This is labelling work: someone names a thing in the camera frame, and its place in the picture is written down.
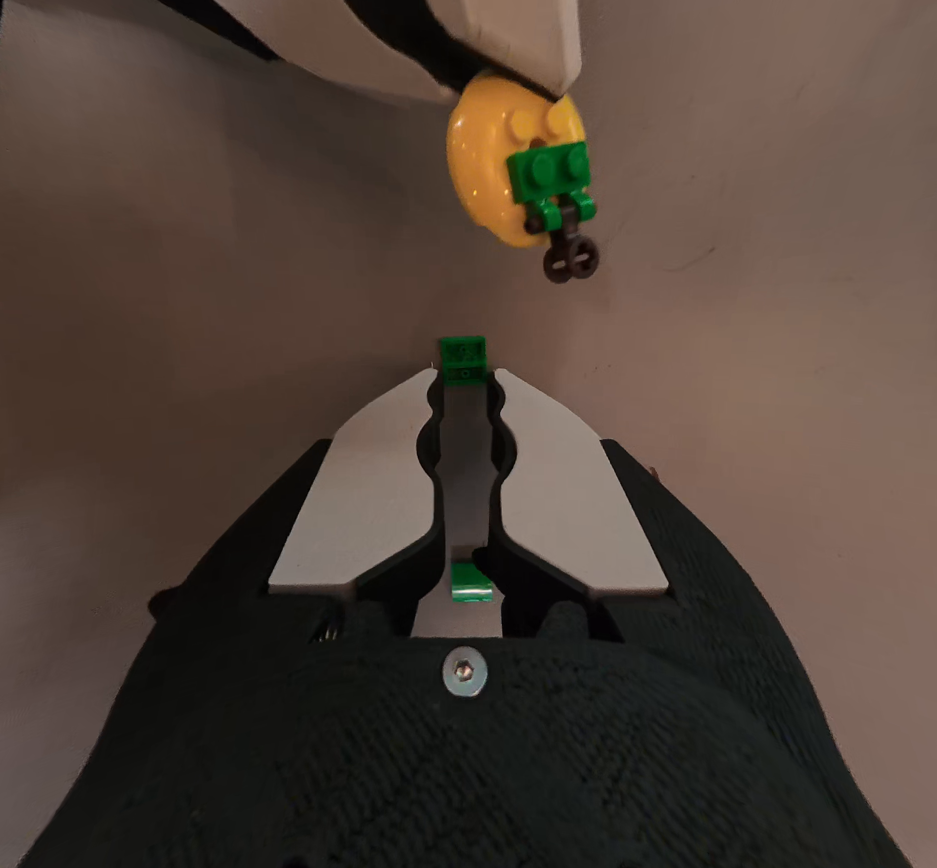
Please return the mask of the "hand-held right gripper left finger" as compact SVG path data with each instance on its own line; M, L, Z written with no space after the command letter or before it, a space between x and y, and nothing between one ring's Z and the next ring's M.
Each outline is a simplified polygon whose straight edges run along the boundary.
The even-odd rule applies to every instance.
M433 368L364 405L335 432L268 579L270 593L349 596L430 532L435 489L418 458Z

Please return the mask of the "dark small connector brick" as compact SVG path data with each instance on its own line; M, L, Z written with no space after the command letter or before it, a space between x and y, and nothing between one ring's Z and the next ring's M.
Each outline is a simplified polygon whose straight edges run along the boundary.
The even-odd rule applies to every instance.
M554 284L573 279L585 280L597 271L601 253L591 236L582 230L584 221L574 208L565 208L556 229L547 229L543 215L529 210L524 221L527 234L545 233L548 247L543 259L544 273Z

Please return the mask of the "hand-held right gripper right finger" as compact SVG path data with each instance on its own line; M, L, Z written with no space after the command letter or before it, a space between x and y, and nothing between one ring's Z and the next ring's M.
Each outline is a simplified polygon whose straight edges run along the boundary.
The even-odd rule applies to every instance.
M493 516L523 563L590 600L661 596L668 582L598 433L506 369L495 425L513 454Z

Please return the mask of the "green studded square plate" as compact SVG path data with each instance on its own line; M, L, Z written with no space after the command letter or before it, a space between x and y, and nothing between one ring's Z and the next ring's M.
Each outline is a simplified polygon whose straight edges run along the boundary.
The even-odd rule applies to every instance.
M481 335L439 338L442 381L446 386L478 385L487 380L486 338Z

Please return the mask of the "green clip plate brick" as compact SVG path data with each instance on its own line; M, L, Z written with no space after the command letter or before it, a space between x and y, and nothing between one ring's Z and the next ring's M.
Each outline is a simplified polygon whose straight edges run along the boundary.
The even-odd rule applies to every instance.
M523 227L528 235L562 229L565 207L571 207L575 225L596 217L585 140L515 152L506 159L506 168L513 201L525 211Z

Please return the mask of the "yellow round disc brick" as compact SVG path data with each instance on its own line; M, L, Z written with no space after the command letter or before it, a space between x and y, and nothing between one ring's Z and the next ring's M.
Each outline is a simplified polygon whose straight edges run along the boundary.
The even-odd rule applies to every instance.
M570 96L550 101L513 80L482 73L463 90L448 124L446 155L455 193L471 219L501 243L543 246L545 234L524 229L526 209L513 198L507 160L536 141L564 145L586 137Z

